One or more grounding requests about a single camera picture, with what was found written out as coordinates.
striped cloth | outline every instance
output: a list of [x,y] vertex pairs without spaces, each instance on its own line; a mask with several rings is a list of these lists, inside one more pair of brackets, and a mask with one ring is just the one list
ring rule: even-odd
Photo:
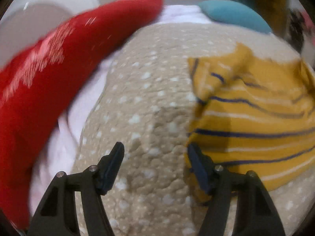
[[232,172],[256,171],[268,190],[313,164],[315,84],[304,62],[262,60],[238,43],[188,63],[197,98],[188,143]]

